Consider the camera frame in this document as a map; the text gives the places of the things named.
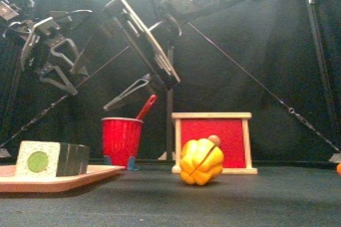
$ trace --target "wooden frame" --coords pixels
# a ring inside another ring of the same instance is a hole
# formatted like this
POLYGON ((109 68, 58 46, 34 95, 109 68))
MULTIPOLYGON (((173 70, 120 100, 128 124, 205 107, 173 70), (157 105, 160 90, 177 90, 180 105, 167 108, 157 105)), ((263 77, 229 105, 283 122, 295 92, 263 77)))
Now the wooden frame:
POLYGON ((251 167, 248 125, 249 113, 172 113, 175 128, 175 166, 179 173, 179 156, 183 144, 189 139, 216 135, 224 155, 221 174, 256 174, 251 167))

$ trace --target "black fabric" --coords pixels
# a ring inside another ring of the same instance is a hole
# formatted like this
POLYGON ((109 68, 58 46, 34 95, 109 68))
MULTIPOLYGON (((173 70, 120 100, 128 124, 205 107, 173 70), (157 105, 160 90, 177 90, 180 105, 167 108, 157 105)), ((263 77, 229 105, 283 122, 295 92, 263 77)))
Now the black fabric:
MULTIPOLYGON (((23 0, 9 1, 22 7, 26 5, 23 0)), ((23 12, 38 19, 46 18, 50 10, 93 11, 86 23, 65 35, 81 50, 90 32, 105 19, 101 10, 110 0, 34 1, 34 9, 25 9, 23 12)), ((146 26, 150 26, 157 21, 150 0, 126 1, 146 26)), ((332 81, 332 93, 339 98, 339 0, 323 1, 320 0, 319 7, 324 8, 324 50, 330 64, 326 79, 332 81)), ((81 15, 74 16, 74 23, 81 18, 81 15)), ((338 144, 320 83, 324 74, 318 69, 310 29, 304 0, 247 0, 191 21, 189 25, 181 27, 181 36, 175 42, 173 67, 180 83, 173 88, 172 111, 251 112, 249 142, 253 159, 327 160, 332 153, 332 148, 287 112, 278 100, 292 107, 338 144)), ((15 90, 10 85, 17 78, 14 68, 19 47, 5 39, 1 39, 0 44, 0 68, 3 71, 1 140, 5 140, 64 92, 41 84, 29 69, 18 76, 15 90)), ((102 49, 86 67, 90 74, 125 46, 120 35, 112 41, 104 41, 102 49)), ((130 50, 125 50, 78 87, 77 95, 62 100, 6 147, 15 153, 22 139, 76 142, 90 147, 92 157, 100 157, 101 118, 134 117, 142 102, 110 113, 102 111, 102 105, 145 73, 141 60, 130 50)), ((331 107, 339 109, 336 100, 334 105, 331 107)), ((154 159, 165 151, 165 109, 165 94, 160 93, 156 106, 145 118, 138 158, 154 159)))

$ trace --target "plastic cup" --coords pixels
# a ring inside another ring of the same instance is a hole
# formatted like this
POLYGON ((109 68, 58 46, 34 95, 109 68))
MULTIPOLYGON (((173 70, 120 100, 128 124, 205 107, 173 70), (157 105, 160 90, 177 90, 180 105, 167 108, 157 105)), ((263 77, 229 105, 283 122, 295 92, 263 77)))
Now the plastic cup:
POLYGON ((102 152, 110 164, 128 167, 129 158, 136 158, 142 121, 133 118, 106 117, 102 122, 102 152))

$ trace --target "black floor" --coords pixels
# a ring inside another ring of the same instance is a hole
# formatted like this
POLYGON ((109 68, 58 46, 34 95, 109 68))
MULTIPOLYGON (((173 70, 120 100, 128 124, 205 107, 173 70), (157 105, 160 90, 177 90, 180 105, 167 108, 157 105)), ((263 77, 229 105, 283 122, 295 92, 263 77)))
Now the black floor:
POLYGON ((199 187, 141 166, 64 193, 0 193, 0 226, 341 226, 341 176, 261 166, 199 187))

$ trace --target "tray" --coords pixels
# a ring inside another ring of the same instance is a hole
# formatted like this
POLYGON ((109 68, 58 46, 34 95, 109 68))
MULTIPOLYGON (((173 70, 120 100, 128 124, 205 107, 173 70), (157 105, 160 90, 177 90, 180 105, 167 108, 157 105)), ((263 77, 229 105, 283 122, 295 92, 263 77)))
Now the tray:
POLYGON ((15 165, 0 166, 0 192, 61 192, 118 173, 122 166, 88 165, 86 174, 46 178, 15 177, 15 165))

